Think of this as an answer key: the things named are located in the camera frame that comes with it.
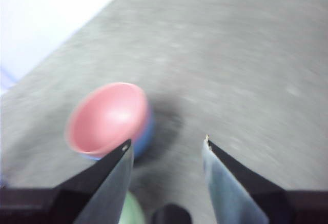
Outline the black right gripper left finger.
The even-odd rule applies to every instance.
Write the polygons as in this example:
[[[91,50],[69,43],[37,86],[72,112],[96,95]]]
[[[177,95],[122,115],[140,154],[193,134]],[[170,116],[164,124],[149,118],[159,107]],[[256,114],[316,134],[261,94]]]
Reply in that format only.
[[[2,188],[1,223],[118,223],[131,180],[131,140],[52,188]]]

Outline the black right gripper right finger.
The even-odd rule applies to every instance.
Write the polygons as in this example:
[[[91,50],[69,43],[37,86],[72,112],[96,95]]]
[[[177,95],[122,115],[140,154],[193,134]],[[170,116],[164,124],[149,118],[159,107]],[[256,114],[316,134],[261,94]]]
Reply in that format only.
[[[285,190],[208,136],[202,159],[217,223],[327,223],[327,191]]]

